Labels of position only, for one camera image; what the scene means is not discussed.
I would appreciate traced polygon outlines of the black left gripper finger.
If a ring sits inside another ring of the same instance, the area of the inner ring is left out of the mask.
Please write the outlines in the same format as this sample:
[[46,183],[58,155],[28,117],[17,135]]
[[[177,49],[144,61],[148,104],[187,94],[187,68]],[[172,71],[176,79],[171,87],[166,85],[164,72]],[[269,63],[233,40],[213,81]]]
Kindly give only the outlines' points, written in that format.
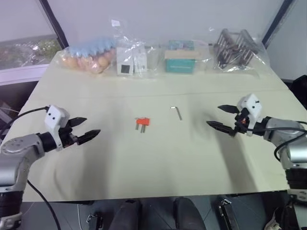
[[94,139],[100,133],[100,131],[100,129],[91,130],[86,132],[84,135],[77,137],[77,145],[82,145]]
[[85,117],[75,117],[75,118],[69,119],[69,127],[76,127],[86,120],[87,118]]

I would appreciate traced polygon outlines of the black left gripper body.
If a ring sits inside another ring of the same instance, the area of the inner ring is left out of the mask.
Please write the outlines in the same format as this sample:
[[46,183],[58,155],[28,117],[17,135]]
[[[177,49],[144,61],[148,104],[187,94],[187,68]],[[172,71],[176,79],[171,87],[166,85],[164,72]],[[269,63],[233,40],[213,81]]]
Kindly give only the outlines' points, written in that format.
[[59,129],[59,137],[62,143],[63,148],[66,148],[72,144],[74,144],[74,141],[72,140],[71,134],[72,134],[72,128],[75,126],[78,126],[79,119],[70,119],[65,127],[61,127]]

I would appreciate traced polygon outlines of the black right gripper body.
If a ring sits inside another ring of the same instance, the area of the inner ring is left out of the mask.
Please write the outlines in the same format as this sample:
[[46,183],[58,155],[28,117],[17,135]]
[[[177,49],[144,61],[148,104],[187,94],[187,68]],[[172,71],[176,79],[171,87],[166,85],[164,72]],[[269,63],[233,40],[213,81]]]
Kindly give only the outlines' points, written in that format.
[[243,108],[241,111],[239,111],[238,108],[234,108],[234,113],[236,114],[235,116],[235,127],[233,134],[236,135],[237,133],[242,133],[245,134],[248,130],[249,126],[249,111],[247,108]]

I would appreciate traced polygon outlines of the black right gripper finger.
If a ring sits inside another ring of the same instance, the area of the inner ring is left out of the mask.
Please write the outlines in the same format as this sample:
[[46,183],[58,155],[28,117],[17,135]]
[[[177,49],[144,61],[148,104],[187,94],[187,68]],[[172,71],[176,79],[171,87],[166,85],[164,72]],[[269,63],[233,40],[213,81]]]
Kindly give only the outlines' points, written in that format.
[[218,106],[218,108],[223,110],[224,112],[231,113],[231,114],[238,114],[239,113],[239,109],[234,105],[224,104],[224,105]]
[[206,121],[206,123],[217,131],[226,133],[231,137],[235,136],[235,130],[229,126],[224,125],[223,123],[217,121]]

